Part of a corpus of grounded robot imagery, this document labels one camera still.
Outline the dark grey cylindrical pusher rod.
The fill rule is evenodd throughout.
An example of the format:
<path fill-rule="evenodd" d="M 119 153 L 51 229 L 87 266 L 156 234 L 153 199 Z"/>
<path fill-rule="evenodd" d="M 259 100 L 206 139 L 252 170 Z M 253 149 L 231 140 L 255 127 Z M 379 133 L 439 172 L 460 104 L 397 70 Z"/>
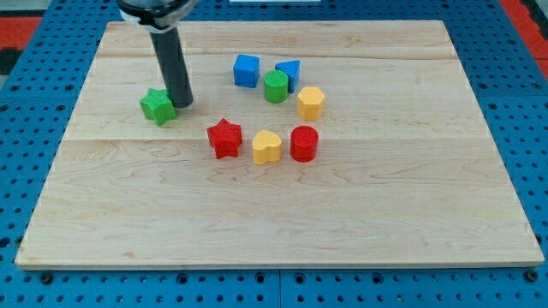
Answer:
<path fill-rule="evenodd" d="M 175 108 L 190 106 L 194 96 L 178 30 L 174 27 L 165 33 L 151 33 L 151 39 L 168 98 Z"/>

